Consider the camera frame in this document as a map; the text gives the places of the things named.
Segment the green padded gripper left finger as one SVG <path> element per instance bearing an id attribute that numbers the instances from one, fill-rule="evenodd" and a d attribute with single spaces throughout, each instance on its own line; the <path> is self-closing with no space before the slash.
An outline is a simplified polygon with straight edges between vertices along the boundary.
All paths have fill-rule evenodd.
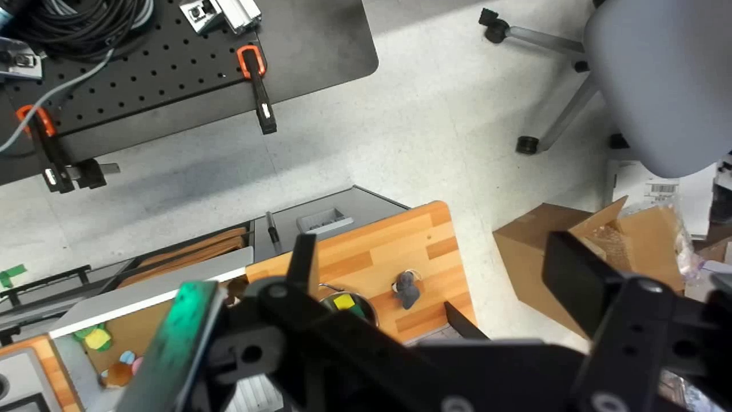
<path id="1" fill-rule="evenodd" d="M 224 292 L 216 281 L 178 286 L 115 412 L 182 412 Z"/>

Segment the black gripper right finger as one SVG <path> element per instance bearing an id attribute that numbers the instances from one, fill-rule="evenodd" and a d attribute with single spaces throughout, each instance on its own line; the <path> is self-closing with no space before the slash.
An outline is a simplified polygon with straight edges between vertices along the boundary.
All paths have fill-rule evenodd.
<path id="1" fill-rule="evenodd" d="M 551 230 L 543 281 L 578 329 L 593 336 L 619 292 L 624 276 L 569 230 Z"/>

